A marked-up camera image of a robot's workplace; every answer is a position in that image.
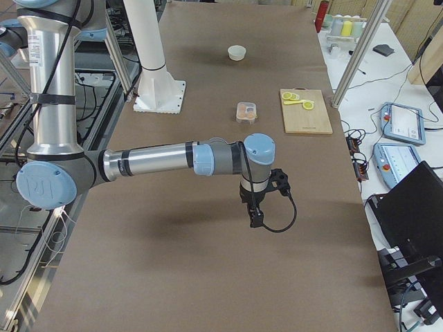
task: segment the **blue joint cap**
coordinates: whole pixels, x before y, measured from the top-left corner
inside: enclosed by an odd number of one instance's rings
[[[71,176],[46,161],[25,164],[17,174],[17,188],[29,203],[47,210],[69,204],[77,196]]]
[[[0,42],[0,50],[3,51],[6,57],[12,57],[16,53],[16,50],[11,45],[2,42]]]
[[[53,5],[59,0],[14,0],[17,5],[25,8],[43,8]]]
[[[197,175],[211,176],[214,173],[214,153],[208,144],[195,145],[192,148],[194,153],[194,173]]]
[[[0,26],[4,26],[5,28],[22,28],[22,24],[18,19],[5,19],[0,22]]]
[[[98,30],[82,30],[77,39],[82,42],[103,42],[107,36],[107,28]]]
[[[263,133],[253,133],[244,140],[246,154],[258,165],[271,165],[275,159],[275,143]]]

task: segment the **yellow tool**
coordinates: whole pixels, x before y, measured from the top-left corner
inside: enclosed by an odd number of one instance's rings
[[[285,105],[292,105],[292,104],[301,104],[304,109],[307,109],[310,111],[311,109],[314,109],[314,102],[312,100],[308,99],[302,99],[302,100],[285,100],[283,102]]]
[[[287,91],[282,93],[282,99],[295,101],[295,100],[300,100],[300,96],[297,93]]]

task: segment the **white table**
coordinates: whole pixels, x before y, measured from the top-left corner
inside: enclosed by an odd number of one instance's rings
[[[327,31],[321,31],[318,34],[319,42],[322,46],[323,57],[327,65],[327,71],[329,74],[329,80],[332,88],[336,89],[340,82],[341,76],[349,62],[350,55],[348,50],[350,46],[344,46],[341,44],[342,51],[337,55],[330,55],[327,51],[327,47],[331,44],[327,41]],[[372,48],[378,44],[387,44],[391,48],[395,49],[395,53],[389,57],[384,57],[378,53],[375,53]],[[411,62],[401,47],[398,39],[395,37],[394,32],[390,26],[386,23],[380,25],[377,34],[372,40],[369,51],[366,53],[363,61],[361,62],[360,69],[365,72],[363,74],[358,71],[352,80],[351,87],[364,82],[375,80],[379,78],[390,77],[396,73],[401,72],[411,65]],[[393,102],[399,92],[400,86],[406,80],[406,74],[409,68],[403,73],[390,78],[389,80],[381,80],[378,82],[367,83],[363,86],[350,89],[342,101],[339,112],[342,120],[348,122],[352,129],[365,129],[367,132],[375,130],[373,123],[370,120],[370,114],[380,110],[381,105],[384,102]],[[432,123],[425,121],[425,127],[443,127],[443,115],[436,103],[433,103],[433,98],[426,90],[425,86],[412,85],[406,80],[404,83],[399,97],[395,101],[399,104],[406,104],[412,107],[422,109],[423,116],[425,118],[433,118],[433,115],[429,112],[429,106],[431,110],[439,118],[439,122]],[[371,135],[367,135],[363,144],[360,146],[360,150],[369,157],[372,154],[372,146],[375,144],[381,136],[381,128],[379,126],[379,114],[373,115],[373,119],[377,124],[377,132]],[[343,130],[348,130],[346,124],[343,123]],[[387,138],[382,138],[379,142],[398,142]],[[441,153],[443,143],[443,131],[427,131],[426,132],[426,144],[417,147],[418,154],[422,160],[431,167],[443,166],[443,154]],[[443,169],[436,171],[437,175],[443,177]],[[368,170],[369,180],[364,181],[362,185],[361,197],[366,200],[372,194],[383,194],[389,191],[389,188],[383,182],[374,158],[370,161]],[[366,214],[371,227],[372,238],[377,250],[382,248],[389,248],[381,228],[377,223],[371,209],[366,208]],[[408,328],[410,328],[417,321],[416,314],[413,313],[413,309],[419,304],[419,302],[412,302],[403,310],[402,320]],[[414,331],[416,332],[441,332],[443,331],[443,320],[439,319],[434,325],[426,326],[421,324]]]

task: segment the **label sticker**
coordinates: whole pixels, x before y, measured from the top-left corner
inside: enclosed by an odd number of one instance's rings
[[[28,36],[29,66],[42,66],[42,41],[38,35]]]

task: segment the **clear plastic container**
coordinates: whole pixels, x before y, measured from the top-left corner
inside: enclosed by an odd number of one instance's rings
[[[237,122],[253,124],[257,118],[257,107],[253,102],[239,102],[237,104]]]

